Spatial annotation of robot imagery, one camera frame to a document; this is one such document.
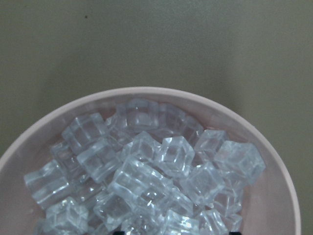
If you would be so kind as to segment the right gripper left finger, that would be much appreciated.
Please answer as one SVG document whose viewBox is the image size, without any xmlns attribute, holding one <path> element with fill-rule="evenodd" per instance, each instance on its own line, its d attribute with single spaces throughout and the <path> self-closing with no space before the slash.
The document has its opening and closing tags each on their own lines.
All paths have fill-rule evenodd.
<svg viewBox="0 0 313 235">
<path fill-rule="evenodd" d="M 114 235 L 125 235 L 124 231 L 115 231 Z"/>
</svg>

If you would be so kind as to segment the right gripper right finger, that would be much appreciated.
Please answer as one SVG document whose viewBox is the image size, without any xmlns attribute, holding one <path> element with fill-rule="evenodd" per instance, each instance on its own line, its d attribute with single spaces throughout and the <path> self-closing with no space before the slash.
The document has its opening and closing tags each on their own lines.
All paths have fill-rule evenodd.
<svg viewBox="0 0 313 235">
<path fill-rule="evenodd" d="M 229 235 L 242 235 L 242 233 L 239 231 L 231 231 L 229 232 Z"/>
</svg>

